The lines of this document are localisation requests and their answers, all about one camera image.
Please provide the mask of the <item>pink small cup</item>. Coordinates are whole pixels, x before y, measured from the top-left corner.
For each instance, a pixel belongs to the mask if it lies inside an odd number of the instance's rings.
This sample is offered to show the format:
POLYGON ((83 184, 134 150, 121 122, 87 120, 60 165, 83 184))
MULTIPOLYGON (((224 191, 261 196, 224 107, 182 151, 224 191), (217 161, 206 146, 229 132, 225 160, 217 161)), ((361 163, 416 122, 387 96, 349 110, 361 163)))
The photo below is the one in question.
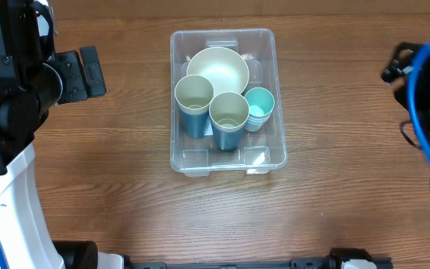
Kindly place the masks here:
POLYGON ((250 113, 248 121, 251 123, 265 123, 270 118, 271 114, 272 113, 268 113, 268 114, 263 114, 261 116, 257 116, 250 113))

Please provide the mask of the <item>light blue small cup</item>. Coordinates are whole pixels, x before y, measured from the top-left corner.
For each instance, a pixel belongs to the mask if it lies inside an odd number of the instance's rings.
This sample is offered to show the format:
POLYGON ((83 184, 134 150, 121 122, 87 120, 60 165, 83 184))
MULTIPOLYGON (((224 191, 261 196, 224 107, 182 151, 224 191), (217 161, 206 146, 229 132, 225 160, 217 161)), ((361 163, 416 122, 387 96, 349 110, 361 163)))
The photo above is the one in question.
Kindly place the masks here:
POLYGON ((270 114, 265 117, 258 117, 250 114, 245 124, 245 129, 249 132, 256 132, 270 118, 270 114))

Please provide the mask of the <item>grey small cup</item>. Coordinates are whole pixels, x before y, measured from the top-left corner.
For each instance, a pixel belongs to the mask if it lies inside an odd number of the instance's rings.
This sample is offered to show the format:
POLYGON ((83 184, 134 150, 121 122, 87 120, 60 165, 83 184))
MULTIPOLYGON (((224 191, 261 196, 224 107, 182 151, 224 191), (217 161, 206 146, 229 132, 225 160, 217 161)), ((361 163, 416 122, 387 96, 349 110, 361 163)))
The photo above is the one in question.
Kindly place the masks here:
POLYGON ((245 130, 248 132, 258 131, 264 124, 263 123, 247 123, 245 124, 245 130))

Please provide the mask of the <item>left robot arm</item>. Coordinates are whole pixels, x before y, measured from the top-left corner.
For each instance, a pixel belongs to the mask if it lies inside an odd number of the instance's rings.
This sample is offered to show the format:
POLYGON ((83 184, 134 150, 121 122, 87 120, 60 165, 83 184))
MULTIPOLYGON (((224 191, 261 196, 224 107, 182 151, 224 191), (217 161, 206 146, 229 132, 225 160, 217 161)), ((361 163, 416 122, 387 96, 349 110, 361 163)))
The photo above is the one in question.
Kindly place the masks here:
POLYGON ((34 135, 52 107, 106 94, 97 51, 56 52, 48 1, 0 0, 0 268, 128 268, 93 241, 55 241, 37 193, 34 135))

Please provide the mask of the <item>mint green small cup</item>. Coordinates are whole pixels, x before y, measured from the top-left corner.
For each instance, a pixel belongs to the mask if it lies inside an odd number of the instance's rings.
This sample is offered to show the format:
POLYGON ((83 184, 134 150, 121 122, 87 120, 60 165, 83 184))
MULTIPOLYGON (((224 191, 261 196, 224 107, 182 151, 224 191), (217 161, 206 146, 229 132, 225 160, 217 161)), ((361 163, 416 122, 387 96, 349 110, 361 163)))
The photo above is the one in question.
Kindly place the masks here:
POLYGON ((249 112, 252 117, 263 118, 272 113, 275 99, 272 93, 263 87, 254 87, 245 94, 249 103, 249 112))

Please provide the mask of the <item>cream bowl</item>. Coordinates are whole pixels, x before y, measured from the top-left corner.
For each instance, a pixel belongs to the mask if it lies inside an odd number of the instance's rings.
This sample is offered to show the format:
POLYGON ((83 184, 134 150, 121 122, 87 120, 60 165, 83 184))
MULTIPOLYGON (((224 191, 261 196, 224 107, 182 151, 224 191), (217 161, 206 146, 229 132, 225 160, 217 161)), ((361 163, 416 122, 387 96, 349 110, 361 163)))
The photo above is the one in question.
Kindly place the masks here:
POLYGON ((249 83, 246 61, 234 50, 211 47, 198 52, 187 66, 187 75, 200 75, 214 88, 214 96, 224 92, 241 94, 249 83))

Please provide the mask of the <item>dark blue tall cup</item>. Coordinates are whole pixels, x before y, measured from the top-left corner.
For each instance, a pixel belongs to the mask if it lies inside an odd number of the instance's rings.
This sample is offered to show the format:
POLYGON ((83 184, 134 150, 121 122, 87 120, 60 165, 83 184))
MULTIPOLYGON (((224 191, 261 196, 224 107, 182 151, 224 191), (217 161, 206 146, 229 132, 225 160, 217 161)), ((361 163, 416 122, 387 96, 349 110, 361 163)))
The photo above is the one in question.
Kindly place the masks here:
POLYGON ((209 126, 209 112, 206 111, 202 114, 188 114, 180 108, 178 110, 181 114, 181 121, 187 135, 194 138, 204 137, 209 126))
POLYGON ((242 139, 244 128, 235 132, 224 132, 211 125, 213 129, 214 143, 223 151, 233 151, 238 147, 242 139))

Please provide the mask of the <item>beige tall cup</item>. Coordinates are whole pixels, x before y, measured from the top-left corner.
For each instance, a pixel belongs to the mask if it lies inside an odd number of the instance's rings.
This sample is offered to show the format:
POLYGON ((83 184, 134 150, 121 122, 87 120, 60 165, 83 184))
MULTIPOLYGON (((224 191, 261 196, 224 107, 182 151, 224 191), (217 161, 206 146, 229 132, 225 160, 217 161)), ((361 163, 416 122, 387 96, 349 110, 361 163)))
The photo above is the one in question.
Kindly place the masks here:
POLYGON ((189 115, 206 113, 213 97, 213 85, 201 75, 186 75, 175 86, 178 107, 189 115))
POLYGON ((220 93, 211 101, 209 114, 216 130, 238 132, 244 128, 249 118, 249 103, 239 93, 220 93))

